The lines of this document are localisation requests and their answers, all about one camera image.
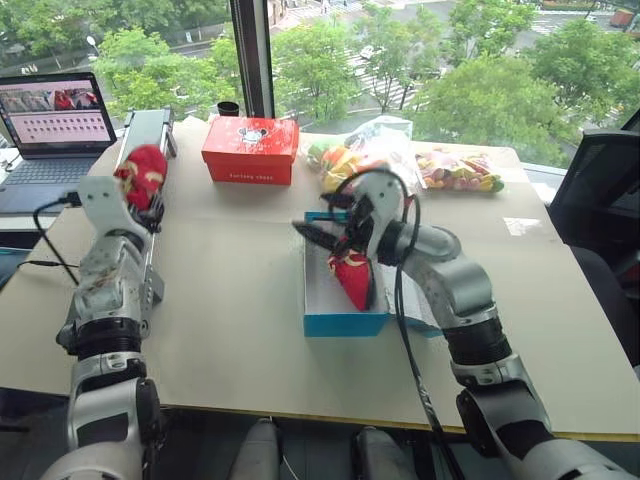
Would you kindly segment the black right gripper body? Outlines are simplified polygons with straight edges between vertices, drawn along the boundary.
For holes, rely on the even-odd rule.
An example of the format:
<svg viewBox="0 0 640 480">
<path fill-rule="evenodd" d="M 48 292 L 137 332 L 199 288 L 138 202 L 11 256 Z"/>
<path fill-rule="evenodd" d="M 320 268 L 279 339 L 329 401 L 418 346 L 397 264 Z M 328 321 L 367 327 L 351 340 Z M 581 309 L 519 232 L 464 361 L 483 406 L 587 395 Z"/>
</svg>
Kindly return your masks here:
<svg viewBox="0 0 640 480">
<path fill-rule="evenodd" d="M 344 230 L 347 250 L 376 256 L 383 227 L 383 194 L 365 193 L 353 198 Z"/>
</svg>

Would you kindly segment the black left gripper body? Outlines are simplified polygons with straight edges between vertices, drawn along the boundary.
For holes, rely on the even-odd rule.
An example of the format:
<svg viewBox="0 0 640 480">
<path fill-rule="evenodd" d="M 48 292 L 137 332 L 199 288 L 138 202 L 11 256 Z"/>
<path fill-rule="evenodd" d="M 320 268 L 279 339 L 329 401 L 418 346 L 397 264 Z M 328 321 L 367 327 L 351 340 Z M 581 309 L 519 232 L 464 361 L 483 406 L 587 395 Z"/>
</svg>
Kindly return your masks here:
<svg viewBox="0 0 640 480">
<path fill-rule="evenodd" d="M 137 206 L 130 204 L 128 206 L 128 211 L 132 217 L 132 219 L 144 227 L 149 233 L 156 234 L 161 231 L 161 221 L 151 221 L 148 218 L 148 209 L 140 209 Z"/>
</svg>

